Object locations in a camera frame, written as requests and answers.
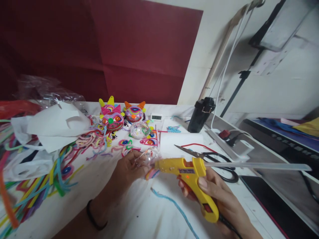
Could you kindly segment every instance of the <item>power strip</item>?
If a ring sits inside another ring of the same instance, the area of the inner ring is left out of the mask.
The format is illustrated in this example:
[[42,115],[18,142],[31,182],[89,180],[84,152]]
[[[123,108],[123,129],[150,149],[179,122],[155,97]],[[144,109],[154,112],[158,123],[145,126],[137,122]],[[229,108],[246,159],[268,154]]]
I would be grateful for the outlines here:
[[226,141],[222,140],[218,134],[221,131],[218,129],[210,129],[208,134],[218,143],[218,145],[231,157],[235,162],[246,162],[250,159],[248,155],[238,155],[233,149],[226,143]]

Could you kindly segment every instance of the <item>black scissor handle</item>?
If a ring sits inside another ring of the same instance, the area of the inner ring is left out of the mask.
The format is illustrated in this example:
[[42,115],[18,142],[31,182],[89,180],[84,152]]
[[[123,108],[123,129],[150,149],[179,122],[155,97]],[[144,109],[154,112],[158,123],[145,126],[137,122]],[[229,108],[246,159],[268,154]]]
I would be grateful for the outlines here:
[[[210,160],[216,162],[216,163],[220,163],[219,160],[213,158],[212,156],[210,155],[217,155],[223,159],[225,159],[227,162],[231,163],[230,159],[227,158],[226,156],[222,155],[222,154],[219,154],[219,153],[215,153],[215,152],[208,152],[208,153],[203,153],[203,155],[207,158],[209,158]],[[217,173],[221,178],[222,180],[224,180],[225,182],[229,182],[229,183],[237,183],[238,180],[239,180],[239,177],[238,177],[238,174],[234,171],[235,168],[231,168],[231,167],[220,167],[220,169],[223,169],[225,171],[228,171],[232,174],[232,178],[231,179],[228,179],[228,178],[225,178],[223,177],[222,175],[220,175],[219,173]]]

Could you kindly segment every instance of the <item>white cable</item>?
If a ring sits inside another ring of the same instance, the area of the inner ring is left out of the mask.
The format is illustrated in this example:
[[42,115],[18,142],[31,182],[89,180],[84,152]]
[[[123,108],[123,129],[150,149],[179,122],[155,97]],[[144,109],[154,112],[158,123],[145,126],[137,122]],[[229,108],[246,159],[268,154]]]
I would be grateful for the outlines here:
[[229,130],[229,132],[232,132],[232,131],[238,131],[238,132],[244,133],[244,134],[246,134],[246,135],[248,135],[248,136],[250,136],[252,138],[252,136],[249,133],[247,133],[246,131],[243,131],[243,130],[240,130],[240,129]]
[[210,124],[210,128],[211,128],[211,129],[213,128],[213,122],[214,122],[214,118],[215,118],[216,111],[217,111],[217,103],[218,103],[218,98],[219,98],[220,87],[221,87],[222,82],[223,82],[223,80],[224,80],[225,73],[226,73],[226,69],[227,69],[228,64],[229,64],[229,61],[230,61],[230,57],[232,56],[232,53],[233,53],[233,51],[234,51],[234,48],[235,48],[235,45],[236,45],[236,42],[237,42],[238,33],[240,32],[240,29],[241,29],[241,27],[242,27],[242,24],[243,24],[243,22],[244,22],[244,19],[245,19],[246,15],[247,15],[248,9],[249,9],[249,7],[250,7],[251,4],[252,4],[252,3],[250,3],[250,4],[246,7],[245,14],[244,14],[243,18],[242,18],[241,21],[240,21],[240,24],[239,24],[239,27],[238,27],[238,30],[237,30],[237,32],[236,32],[236,36],[235,36],[235,39],[234,39],[234,43],[233,43],[233,45],[232,45],[232,49],[230,50],[230,54],[229,54],[229,56],[228,56],[228,59],[227,59],[226,65],[225,65],[225,70],[223,71],[222,79],[220,80],[220,83],[219,83],[218,92],[217,92],[217,98],[216,98],[215,113],[214,113],[212,122],[211,122],[211,124]]
[[[242,34],[243,34],[243,32],[245,31],[245,29],[246,29],[246,27],[247,27],[247,25],[248,25],[248,22],[249,22],[249,20],[250,20],[252,14],[253,14],[253,11],[254,11],[254,8],[250,11],[250,15],[249,15],[249,17],[248,17],[248,20],[247,20],[247,22],[246,22],[246,24],[245,24],[245,26],[244,26],[244,29],[243,29],[242,33],[241,33],[240,36],[238,37],[238,40],[237,40],[236,45],[235,45],[235,47],[234,47],[234,50],[235,50],[235,48],[237,47],[237,44],[239,43],[239,40],[240,40],[240,38],[242,37]],[[214,85],[213,85],[213,87],[212,87],[212,90],[211,90],[209,96],[212,95],[213,89],[215,88],[215,85],[216,85],[216,83],[219,81],[220,77],[222,76],[223,71],[225,70],[225,67],[226,67],[226,65],[224,65],[224,68],[223,68],[222,72],[220,73],[218,79],[215,81],[215,83],[214,83]]]

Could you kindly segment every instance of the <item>red wire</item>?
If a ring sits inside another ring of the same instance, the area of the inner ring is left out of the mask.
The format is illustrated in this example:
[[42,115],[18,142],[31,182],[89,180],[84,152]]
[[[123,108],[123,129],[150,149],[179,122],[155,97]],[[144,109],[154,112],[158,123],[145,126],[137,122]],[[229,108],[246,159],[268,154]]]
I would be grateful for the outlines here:
[[74,154],[74,156],[72,157],[72,159],[64,166],[63,169],[65,169],[66,167],[68,167],[68,166],[70,165],[70,163],[72,163],[72,162],[75,160],[75,158],[77,157],[77,155],[78,155],[79,152],[80,152],[80,149],[78,149],[78,150],[76,151],[76,153]]
[[202,145],[202,144],[197,144],[197,143],[194,143],[194,144],[188,144],[188,145],[182,145],[181,147],[187,147],[187,146],[191,146],[191,145],[199,145],[199,146],[203,146],[205,148],[207,148],[208,150],[214,152],[214,153],[217,153],[215,150],[212,150],[211,148],[208,148],[207,146],[205,145]]

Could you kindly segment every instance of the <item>digital timer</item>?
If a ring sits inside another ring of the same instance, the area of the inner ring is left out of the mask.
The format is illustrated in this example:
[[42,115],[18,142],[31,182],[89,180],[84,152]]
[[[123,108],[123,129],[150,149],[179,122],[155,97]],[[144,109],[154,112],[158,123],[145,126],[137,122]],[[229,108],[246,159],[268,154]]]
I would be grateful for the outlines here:
[[163,119],[162,115],[151,114],[151,120],[161,121]]

